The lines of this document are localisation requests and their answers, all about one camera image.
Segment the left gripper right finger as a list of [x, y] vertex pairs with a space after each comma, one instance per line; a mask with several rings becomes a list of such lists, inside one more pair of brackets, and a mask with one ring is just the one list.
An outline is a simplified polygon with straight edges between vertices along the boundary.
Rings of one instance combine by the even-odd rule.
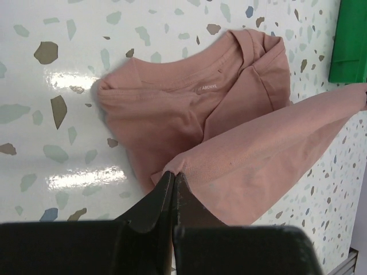
[[186, 176], [174, 183], [177, 274], [322, 274], [309, 237], [295, 226], [228, 226], [192, 194]]

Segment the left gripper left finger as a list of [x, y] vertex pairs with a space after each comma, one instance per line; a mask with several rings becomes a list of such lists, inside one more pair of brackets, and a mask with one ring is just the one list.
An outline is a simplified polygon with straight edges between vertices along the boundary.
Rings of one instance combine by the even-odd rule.
[[113, 220], [1, 224], [1, 273], [170, 274], [174, 180]]

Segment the pink printed t shirt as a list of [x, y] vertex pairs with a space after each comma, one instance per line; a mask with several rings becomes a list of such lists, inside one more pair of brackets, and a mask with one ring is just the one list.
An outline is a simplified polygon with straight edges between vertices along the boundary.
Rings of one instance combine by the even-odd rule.
[[219, 220], [249, 225], [366, 110], [366, 85], [292, 103], [283, 39], [247, 29], [181, 61], [131, 58], [99, 81], [97, 99], [144, 192], [183, 173]]

